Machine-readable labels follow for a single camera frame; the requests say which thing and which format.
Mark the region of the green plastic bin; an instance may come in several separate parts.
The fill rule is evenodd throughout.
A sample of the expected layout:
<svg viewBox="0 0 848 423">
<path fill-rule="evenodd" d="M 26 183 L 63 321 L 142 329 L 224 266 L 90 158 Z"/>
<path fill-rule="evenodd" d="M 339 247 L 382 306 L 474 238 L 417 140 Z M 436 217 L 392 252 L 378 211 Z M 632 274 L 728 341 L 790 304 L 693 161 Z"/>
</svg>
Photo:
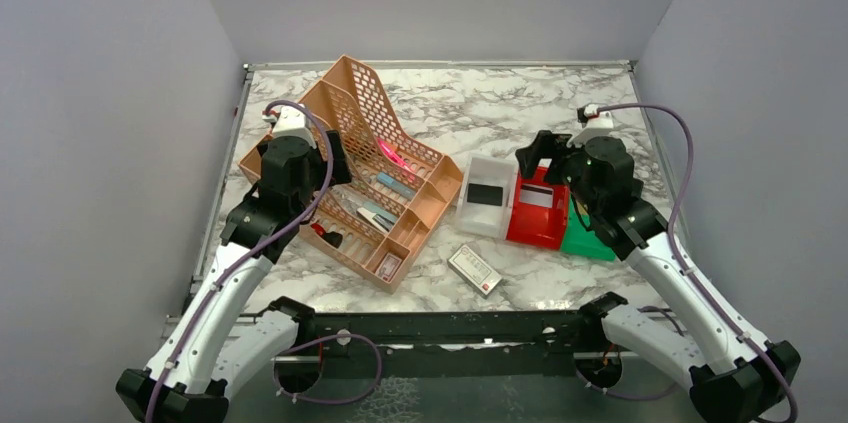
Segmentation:
<svg viewBox="0 0 848 423">
<path fill-rule="evenodd" d="M 615 253 L 605 246 L 594 232 L 588 230 L 590 223 L 591 219 L 585 210 L 570 200 L 567 227 L 560 252 L 601 261 L 615 261 Z"/>
</svg>

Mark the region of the white plastic bin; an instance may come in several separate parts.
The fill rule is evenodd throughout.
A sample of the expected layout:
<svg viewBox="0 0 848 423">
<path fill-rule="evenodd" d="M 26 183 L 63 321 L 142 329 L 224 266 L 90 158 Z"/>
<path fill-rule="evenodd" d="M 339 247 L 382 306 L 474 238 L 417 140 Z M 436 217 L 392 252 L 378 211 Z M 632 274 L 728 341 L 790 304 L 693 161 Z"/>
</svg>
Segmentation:
<svg viewBox="0 0 848 423">
<path fill-rule="evenodd" d="M 518 164 L 471 153 L 457 200 L 455 225 L 463 232 L 503 240 L 511 219 Z"/>
</svg>

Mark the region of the silver card tin box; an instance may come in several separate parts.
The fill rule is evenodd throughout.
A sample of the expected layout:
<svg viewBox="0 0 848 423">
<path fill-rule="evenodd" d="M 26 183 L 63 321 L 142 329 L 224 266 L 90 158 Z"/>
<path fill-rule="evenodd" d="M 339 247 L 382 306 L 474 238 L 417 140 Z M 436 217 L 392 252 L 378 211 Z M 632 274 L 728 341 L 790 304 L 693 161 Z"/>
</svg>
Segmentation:
<svg viewBox="0 0 848 423">
<path fill-rule="evenodd" d="M 468 245 L 462 245 L 448 259 L 448 266 L 482 297 L 502 282 L 501 274 Z"/>
</svg>

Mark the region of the peach plastic desk organizer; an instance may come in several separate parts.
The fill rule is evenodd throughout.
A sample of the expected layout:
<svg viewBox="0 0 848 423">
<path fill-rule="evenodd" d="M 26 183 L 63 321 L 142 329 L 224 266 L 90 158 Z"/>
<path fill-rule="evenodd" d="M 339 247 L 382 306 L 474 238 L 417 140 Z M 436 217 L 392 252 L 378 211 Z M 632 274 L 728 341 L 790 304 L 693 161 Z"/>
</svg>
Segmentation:
<svg viewBox="0 0 848 423">
<path fill-rule="evenodd" d="M 312 228 L 302 230 L 299 237 L 377 288 L 393 293 L 457 197 L 463 174 L 449 156 L 403 130 L 380 77 L 361 61 L 340 57 L 299 102 L 327 129 L 339 133 L 352 173 L 351 184 L 335 187 L 314 215 L 314 223 L 344 236 L 341 247 L 333 248 Z M 391 145 L 412 172 L 390 161 L 379 148 L 378 138 Z M 379 172 L 416 190 L 415 198 L 407 200 L 378 183 Z M 388 234 L 356 214 L 365 202 L 398 217 Z M 386 253 L 403 259 L 391 282 L 375 275 Z"/>
</svg>

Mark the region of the red plastic bin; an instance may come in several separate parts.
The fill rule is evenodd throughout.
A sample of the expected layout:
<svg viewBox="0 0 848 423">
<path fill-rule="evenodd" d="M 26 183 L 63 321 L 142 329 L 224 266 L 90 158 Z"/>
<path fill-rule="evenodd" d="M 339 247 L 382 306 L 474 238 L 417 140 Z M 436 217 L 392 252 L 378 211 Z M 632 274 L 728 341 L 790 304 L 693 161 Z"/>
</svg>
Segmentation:
<svg viewBox="0 0 848 423">
<path fill-rule="evenodd" d="M 539 166 L 532 178 L 517 175 L 511 218 L 505 239 L 507 241 L 538 248 L 559 251 L 567 227 L 569 211 L 569 189 L 567 186 L 552 186 L 545 181 L 547 167 Z M 522 184 L 550 187 L 554 190 L 554 206 L 541 208 L 519 202 Z"/>
</svg>

